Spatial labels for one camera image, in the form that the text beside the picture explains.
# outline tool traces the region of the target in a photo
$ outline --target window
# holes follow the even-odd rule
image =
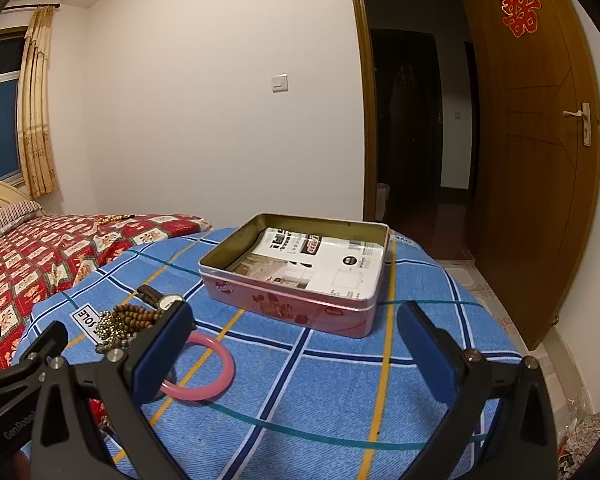
[[[0,31],[0,180],[13,186],[23,182],[16,138],[16,99],[25,31]]]

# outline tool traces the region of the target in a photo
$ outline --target door handle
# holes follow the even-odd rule
[[[591,111],[589,103],[582,103],[582,110],[577,112],[562,112],[563,117],[582,117],[582,142],[591,146]]]

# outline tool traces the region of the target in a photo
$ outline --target wooden floor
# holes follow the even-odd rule
[[[416,202],[390,195],[384,222],[436,260],[473,260],[467,245],[471,202],[464,190],[445,188]]]

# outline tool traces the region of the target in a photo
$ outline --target watch face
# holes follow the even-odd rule
[[[168,310],[174,301],[184,301],[184,298],[179,294],[167,294],[160,298],[158,307],[160,307],[160,310]]]

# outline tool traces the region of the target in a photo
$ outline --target metal screw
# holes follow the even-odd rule
[[[538,360],[535,357],[531,357],[530,355],[526,356],[523,360],[523,363],[530,370],[535,370],[538,368]]]
[[[476,361],[482,359],[482,354],[478,352],[475,348],[467,348],[464,351],[464,356],[467,359],[469,359],[469,361],[471,361],[472,363],[475,363]]]
[[[54,357],[53,359],[51,359],[51,361],[49,361],[49,367],[53,368],[53,370],[58,370],[58,368],[62,367],[62,365],[64,364],[64,357]]]
[[[125,351],[122,348],[114,348],[107,352],[107,359],[112,363],[117,363],[125,356]]]

